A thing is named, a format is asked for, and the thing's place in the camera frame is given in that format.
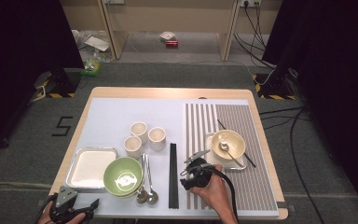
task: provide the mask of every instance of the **striped mat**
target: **striped mat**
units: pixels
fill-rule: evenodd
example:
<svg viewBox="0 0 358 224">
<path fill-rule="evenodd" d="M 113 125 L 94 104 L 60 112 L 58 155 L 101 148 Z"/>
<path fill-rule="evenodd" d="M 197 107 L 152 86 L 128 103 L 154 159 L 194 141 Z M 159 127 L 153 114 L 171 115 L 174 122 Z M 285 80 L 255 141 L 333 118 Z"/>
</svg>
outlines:
<svg viewBox="0 0 358 224">
<path fill-rule="evenodd" d="M 226 129 L 239 133 L 246 142 L 246 153 L 255 163 L 243 170 L 225 170 L 232 181 L 238 210 L 263 212 L 278 211 L 264 162 L 254 120 L 248 105 L 185 104 L 186 158 L 205 149 L 205 135 L 221 129 L 218 119 Z M 187 193 L 188 209 L 210 209 L 202 199 Z"/>
</svg>

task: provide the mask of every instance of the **black chopstick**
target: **black chopstick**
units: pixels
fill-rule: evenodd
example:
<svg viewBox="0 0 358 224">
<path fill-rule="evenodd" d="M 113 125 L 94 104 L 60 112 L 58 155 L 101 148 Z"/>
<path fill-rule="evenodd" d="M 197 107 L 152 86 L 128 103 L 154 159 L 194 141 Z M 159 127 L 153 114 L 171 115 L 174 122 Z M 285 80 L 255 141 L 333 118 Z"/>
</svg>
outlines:
<svg viewBox="0 0 358 224">
<path fill-rule="evenodd" d="M 222 128 L 225 130 L 226 127 L 223 125 L 222 122 L 220 122 L 220 120 L 218 119 L 217 122 L 219 122 L 219 124 L 222 126 Z M 255 168 L 255 163 L 251 160 L 251 158 L 248 156 L 248 154 L 246 154 L 246 152 L 243 153 L 243 155 L 245 155 L 246 160 L 248 160 L 248 162 L 250 162 L 252 164 L 252 166 Z"/>
<path fill-rule="evenodd" d="M 169 208 L 179 208 L 178 196 L 178 174 L 177 174 L 177 157 L 176 144 L 171 143 L 170 147 L 170 183 L 169 183 Z"/>
</svg>

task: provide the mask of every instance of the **silver tray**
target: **silver tray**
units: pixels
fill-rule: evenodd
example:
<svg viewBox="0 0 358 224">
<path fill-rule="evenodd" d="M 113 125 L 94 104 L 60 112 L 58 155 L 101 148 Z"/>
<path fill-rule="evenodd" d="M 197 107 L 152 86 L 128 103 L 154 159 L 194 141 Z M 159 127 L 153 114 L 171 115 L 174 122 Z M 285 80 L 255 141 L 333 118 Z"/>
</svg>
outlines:
<svg viewBox="0 0 358 224">
<path fill-rule="evenodd" d="M 106 167 L 117 158 L 112 147 L 85 147 L 72 158 L 66 185 L 69 188 L 104 189 L 103 173 Z"/>
<path fill-rule="evenodd" d="M 205 135 L 205 150 L 210 149 L 211 152 L 205 155 L 205 160 L 210 164 L 221 164 L 223 168 L 230 169 L 230 170 L 243 170 L 248 165 L 248 161 L 246 160 L 245 156 L 242 155 L 241 157 L 237 158 L 237 161 L 243 165 L 240 167 L 235 161 L 226 160 L 216 155 L 216 153 L 212 150 L 212 137 L 214 133 L 207 133 Z"/>
</svg>

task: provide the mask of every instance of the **green bowl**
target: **green bowl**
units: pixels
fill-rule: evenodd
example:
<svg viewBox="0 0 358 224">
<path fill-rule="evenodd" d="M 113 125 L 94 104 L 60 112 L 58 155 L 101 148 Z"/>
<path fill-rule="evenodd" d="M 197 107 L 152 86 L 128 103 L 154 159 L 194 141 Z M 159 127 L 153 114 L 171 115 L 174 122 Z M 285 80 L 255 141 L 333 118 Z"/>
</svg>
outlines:
<svg viewBox="0 0 358 224">
<path fill-rule="evenodd" d="M 144 180 L 141 164 L 131 157 L 112 161 L 103 174 L 107 191 L 118 197 L 127 197 L 136 192 Z"/>
</svg>

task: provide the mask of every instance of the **human hand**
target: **human hand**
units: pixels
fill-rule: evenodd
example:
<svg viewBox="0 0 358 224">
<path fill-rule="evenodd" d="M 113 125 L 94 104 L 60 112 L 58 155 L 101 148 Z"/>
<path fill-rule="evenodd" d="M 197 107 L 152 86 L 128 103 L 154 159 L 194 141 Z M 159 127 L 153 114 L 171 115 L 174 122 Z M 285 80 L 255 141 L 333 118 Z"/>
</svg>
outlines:
<svg viewBox="0 0 358 224">
<path fill-rule="evenodd" d="M 214 168 L 222 171 L 220 164 L 214 165 Z M 214 209 L 223 223 L 238 223 L 227 196 L 226 182 L 220 176 L 212 174 L 205 188 L 193 187 L 190 192 L 199 195 L 208 206 Z"/>
<path fill-rule="evenodd" d="M 53 223 L 51 221 L 51 218 L 49 216 L 49 212 L 51 209 L 51 206 L 53 205 L 53 202 L 49 202 L 48 205 L 45 208 L 45 211 L 43 211 L 42 216 L 39 218 L 39 221 L 37 222 L 37 224 L 49 224 L 49 223 Z M 74 218 L 72 218 L 72 220 L 70 220 L 69 222 L 67 222 L 66 224 L 78 224 L 80 223 L 83 218 L 86 216 L 86 214 L 84 213 L 80 213 L 79 215 L 75 216 Z"/>
</svg>

